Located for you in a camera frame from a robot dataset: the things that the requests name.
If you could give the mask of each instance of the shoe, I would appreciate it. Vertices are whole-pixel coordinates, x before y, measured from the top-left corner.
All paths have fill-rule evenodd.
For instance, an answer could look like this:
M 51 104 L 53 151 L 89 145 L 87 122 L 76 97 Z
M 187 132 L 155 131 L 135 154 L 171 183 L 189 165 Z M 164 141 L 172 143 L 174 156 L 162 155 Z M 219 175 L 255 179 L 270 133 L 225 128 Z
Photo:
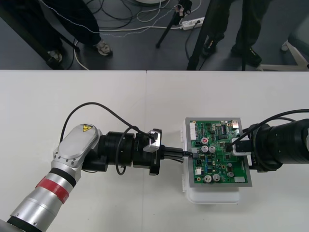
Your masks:
M 234 55 L 237 55 L 237 56 L 240 56 L 240 57 L 242 56 L 242 49 L 236 48 L 235 45 L 232 47 L 231 52 Z M 252 47 L 250 47 L 248 52 L 247 52 L 247 60 L 246 61 L 247 61 L 248 64 L 251 64 L 252 66 L 257 67 L 262 62 L 262 58 L 256 52 L 254 52 Z
M 62 54 L 59 52 L 59 50 L 53 50 L 47 52 L 51 57 L 53 57 L 55 60 L 57 60 L 59 63 L 62 61 Z
M 213 53 L 216 52 L 216 46 L 218 42 L 214 39 L 209 38 L 203 46 L 202 56 L 204 58 L 210 57 Z
M 102 56 L 109 56 L 112 54 L 112 48 L 105 43 L 104 40 L 101 40 L 95 47 Z

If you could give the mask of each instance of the capacitor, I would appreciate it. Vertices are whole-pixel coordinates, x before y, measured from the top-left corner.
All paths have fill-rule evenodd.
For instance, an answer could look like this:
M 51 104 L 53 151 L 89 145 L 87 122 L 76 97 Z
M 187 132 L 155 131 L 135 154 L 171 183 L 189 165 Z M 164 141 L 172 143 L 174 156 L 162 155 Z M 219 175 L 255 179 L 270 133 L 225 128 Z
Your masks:
M 228 176 L 228 177 L 233 177 L 233 176 L 234 176 L 234 173 L 228 172 L 228 173 L 227 173 L 227 176 Z
M 201 152 L 207 153 L 208 152 L 208 147 L 207 146 L 202 146 L 201 147 Z
M 208 138 L 205 138 L 205 137 L 202 138 L 202 139 L 201 139 L 201 143 L 204 144 L 204 145 L 206 145 L 206 144 L 208 143 Z
M 220 180 L 220 175 L 219 174 L 215 174 L 215 175 L 212 176 L 212 178 L 213 178 L 213 180 L 215 182 L 218 182 Z
M 211 182 L 211 176 L 210 175 L 204 176 L 204 182 L 205 183 L 210 183 Z
M 214 146 L 210 146 L 208 150 L 210 153 L 215 153 L 216 148 Z

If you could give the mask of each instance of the red band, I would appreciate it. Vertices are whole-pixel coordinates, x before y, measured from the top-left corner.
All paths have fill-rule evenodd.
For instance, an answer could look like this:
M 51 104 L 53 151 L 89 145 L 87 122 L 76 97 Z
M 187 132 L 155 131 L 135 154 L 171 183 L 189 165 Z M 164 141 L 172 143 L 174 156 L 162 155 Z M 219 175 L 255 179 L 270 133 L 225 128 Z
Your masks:
M 66 202 L 67 198 L 69 197 L 69 193 L 65 190 L 65 188 L 50 179 L 43 178 L 38 183 L 37 187 L 42 187 L 53 192 L 59 198 L 59 200 L 62 201 L 62 203 Z

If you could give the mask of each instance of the table surface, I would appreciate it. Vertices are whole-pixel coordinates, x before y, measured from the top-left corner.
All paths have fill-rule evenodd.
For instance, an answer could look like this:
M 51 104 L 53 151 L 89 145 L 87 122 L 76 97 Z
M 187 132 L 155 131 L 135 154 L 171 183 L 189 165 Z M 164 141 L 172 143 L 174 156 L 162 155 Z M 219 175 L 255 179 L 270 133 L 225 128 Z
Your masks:
M 247 127 L 307 108 L 308 86 L 304 72 L 0 71 L 0 218 L 7 220 L 50 170 L 65 118 L 81 103 L 100 102 L 144 131 L 160 128 L 164 145 L 181 147 L 186 117 L 235 116 Z M 81 123 L 103 133 L 126 128 L 96 106 L 76 112 L 67 131 Z M 182 193 L 182 171 L 181 164 L 165 160 L 156 177 L 133 168 L 118 176 L 114 166 L 82 173 L 48 231 L 307 231 L 307 165 L 251 171 L 253 187 L 240 189 L 237 205 L 190 203 Z

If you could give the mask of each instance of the green circuit board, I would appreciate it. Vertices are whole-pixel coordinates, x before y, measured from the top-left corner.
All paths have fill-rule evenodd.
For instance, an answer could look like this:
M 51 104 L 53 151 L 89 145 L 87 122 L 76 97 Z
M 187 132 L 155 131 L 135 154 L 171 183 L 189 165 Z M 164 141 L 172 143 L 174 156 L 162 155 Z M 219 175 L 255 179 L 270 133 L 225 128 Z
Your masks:
M 195 154 L 194 182 L 209 184 L 211 179 L 210 183 L 214 184 L 247 183 L 244 157 L 233 156 L 231 152 L 226 151 L 231 139 L 239 137 L 237 120 L 190 121 L 190 123 L 195 126 L 196 133 L 196 140 L 191 140 L 192 152 Z

